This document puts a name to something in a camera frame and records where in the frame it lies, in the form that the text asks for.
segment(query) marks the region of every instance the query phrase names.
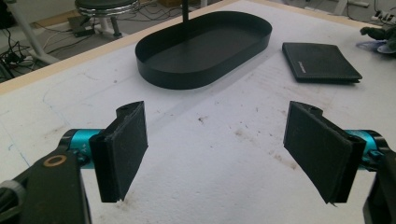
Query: chair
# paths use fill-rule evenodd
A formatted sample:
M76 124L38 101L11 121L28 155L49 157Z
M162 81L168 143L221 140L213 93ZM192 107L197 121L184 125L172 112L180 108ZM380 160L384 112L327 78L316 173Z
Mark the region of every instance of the chair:
M139 7L138 0L76 0L78 12L87 17L99 18L100 28L95 27L100 33L113 33L115 37L121 37L117 25L117 15ZM109 29L106 18L111 19L113 29Z

